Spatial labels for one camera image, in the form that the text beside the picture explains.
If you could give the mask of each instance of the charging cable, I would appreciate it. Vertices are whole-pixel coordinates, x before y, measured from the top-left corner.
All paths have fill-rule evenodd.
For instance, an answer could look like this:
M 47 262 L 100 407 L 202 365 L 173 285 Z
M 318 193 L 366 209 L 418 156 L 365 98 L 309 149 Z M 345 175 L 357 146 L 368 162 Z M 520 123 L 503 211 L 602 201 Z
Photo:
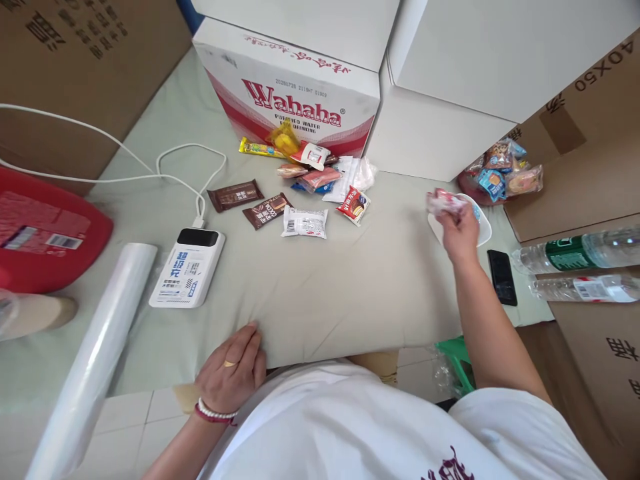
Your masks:
M 38 177 L 46 177 L 46 178 L 52 178 L 52 179 L 57 179 L 57 180 L 76 181 L 76 182 L 82 182 L 82 183 L 116 183 L 116 182 L 122 182 L 122 181 L 144 180 L 144 179 L 150 179 L 150 178 L 166 178 L 166 179 L 174 180 L 174 181 L 184 185 L 186 188 L 188 188 L 189 190 L 191 190 L 192 192 L 194 192 L 196 194 L 196 198 L 195 198 L 196 218 L 193 221 L 192 227 L 193 228 L 203 228 L 204 227 L 204 224 L 205 224 L 204 216 L 205 216 L 205 213 L 207 211 L 207 202 L 206 202 L 206 200 L 205 200 L 205 198 L 204 198 L 204 196 L 202 194 L 207 189 L 207 187 L 209 186 L 209 184 L 211 183 L 213 178 L 220 172 L 220 170 L 222 170 L 222 168 L 224 168 L 225 164 L 227 163 L 227 156 L 224 153 L 222 153 L 222 152 L 220 152 L 218 150 L 214 150 L 212 148 L 206 147 L 204 145 L 200 145 L 199 143 L 186 143 L 184 145 L 178 145 L 177 147 L 173 147 L 173 148 L 170 148 L 169 150 L 167 150 L 165 152 L 162 152 L 158 156 L 158 158 L 156 158 L 156 160 L 155 160 L 155 172 L 154 172 L 152 170 L 152 168 L 150 168 L 150 166 L 148 166 L 146 163 L 144 163 L 142 160 L 140 160 L 140 158 L 138 158 L 138 156 L 136 154 L 134 154 L 134 152 L 129 150 L 122 142 L 120 142 L 120 140 L 118 140 L 114 136 L 108 134 L 104 130 L 100 130 L 99 128 L 94 127 L 93 125 L 90 125 L 88 123 L 84 123 L 84 122 L 81 122 L 81 121 L 78 121 L 78 120 L 74 120 L 72 118 L 64 117 L 62 115 L 56 115 L 55 113 L 50 113 L 50 112 L 37 110 L 37 109 L 32 109 L 32 108 L 28 108 L 28 107 L 21 107 L 20 105 L 10 105 L 8 103 L 0 103 L 0 109 L 11 109 L 11 110 L 26 111 L 26 112 L 30 112 L 30 113 L 37 113 L 38 115 L 44 115 L 45 117 L 51 117 L 51 118 L 55 118 L 55 119 L 58 119 L 58 120 L 68 121 L 70 123 L 74 123 L 76 125 L 80 125 L 81 127 L 88 128 L 90 130 L 94 130 L 94 131 L 96 131 L 98 133 L 101 133 L 102 135 L 106 136 L 106 138 L 116 142 L 116 144 L 118 144 L 120 146 L 120 148 L 122 148 L 124 151 L 126 151 L 128 154 L 130 154 L 134 159 L 136 159 L 138 161 L 138 163 L 140 163 L 140 165 L 142 165 L 144 168 L 149 170 L 149 172 L 151 172 L 151 174 L 150 175 L 140 175 L 138 177 L 128 177 L 128 178 L 112 179 L 112 180 L 89 180 L 89 179 L 80 179 L 80 178 L 76 178 L 76 177 L 65 177 L 63 175 L 54 175 L 54 174 L 51 174 L 51 173 L 42 173 L 42 172 L 37 172 L 37 171 L 34 171 L 34 170 L 28 170 L 28 169 L 24 169 L 24 168 L 12 165 L 10 163 L 7 163 L 4 160 L 2 160 L 2 158 L 0 158 L 0 165 L 2 165 L 3 167 L 10 168 L 12 170 L 16 170 L 16 171 L 19 171 L 19 172 L 22 172 L 22 173 L 28 173 L 30 175 L 36 175 Z M 190 186 L 188 183 L 184 182 L 183 180 L 180 180 L 179 178 L 174 177 L 172 175 L 166 175 L 166 174 L 162 173 L 161 170 L 160 170 L 160 162 L 162 161 L 162 158 L 166 157 L 170 153 L 175 152 L 176 150 L 180 150 L 180 149 L 186 148 L 186 147 L 200 147 L 200 148 L 203 148 L 205 150 L 209 150 L 210 152 L 217 153 L 218 155 L 222 156 L 222 164 L 220 165 L 220 167 L 216 171 L 214 171 L 211 174 L 211 176 L 208 178 L 207 182 L 204 184 L 204 186 L 199 191 L 194 189 L 192 186 Z

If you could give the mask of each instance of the plastic wrap roll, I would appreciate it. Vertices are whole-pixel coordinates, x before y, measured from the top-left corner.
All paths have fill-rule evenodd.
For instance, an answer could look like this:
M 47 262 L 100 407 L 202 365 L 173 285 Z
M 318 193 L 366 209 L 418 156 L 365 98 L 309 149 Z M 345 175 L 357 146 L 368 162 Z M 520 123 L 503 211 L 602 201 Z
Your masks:
M 93 314 L 26 480 L 58 480 L 82 462 L 157 252 L 128 243 Z

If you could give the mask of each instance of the white t-shirt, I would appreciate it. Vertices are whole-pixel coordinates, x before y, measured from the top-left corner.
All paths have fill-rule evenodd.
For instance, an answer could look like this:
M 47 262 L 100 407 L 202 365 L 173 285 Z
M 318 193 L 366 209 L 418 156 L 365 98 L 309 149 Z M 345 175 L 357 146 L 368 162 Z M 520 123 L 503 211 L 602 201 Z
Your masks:
M 480 389 L 449 413 L 346 361 L 266 382 L 200 474 L 212 479 L 604 479 L 564 418 Z

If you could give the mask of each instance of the smartphone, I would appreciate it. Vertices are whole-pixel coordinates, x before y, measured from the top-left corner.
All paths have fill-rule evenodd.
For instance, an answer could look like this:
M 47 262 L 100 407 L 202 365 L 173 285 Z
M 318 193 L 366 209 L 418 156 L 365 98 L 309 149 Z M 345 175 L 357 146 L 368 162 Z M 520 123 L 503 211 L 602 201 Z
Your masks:
M 515 296 L 515 285 L 511 274 L 509 256 L 497 250 L 488 250 L 489 266 L 491 267 L 491 280 L 493 288 L 498 295 L 498 300 L 503 305 L 518 306 L 518 298 Z

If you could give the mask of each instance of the wahaha box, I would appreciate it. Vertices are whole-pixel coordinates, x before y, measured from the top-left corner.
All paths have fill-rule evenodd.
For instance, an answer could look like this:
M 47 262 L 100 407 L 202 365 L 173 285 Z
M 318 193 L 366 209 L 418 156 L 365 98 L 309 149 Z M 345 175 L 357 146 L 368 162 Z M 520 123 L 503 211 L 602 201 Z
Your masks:
M 290 120 L 300 140 L 361 156 L 380 102 L 376 73 L 212 18 L 193 44 L 239 139 L 267 143 Z

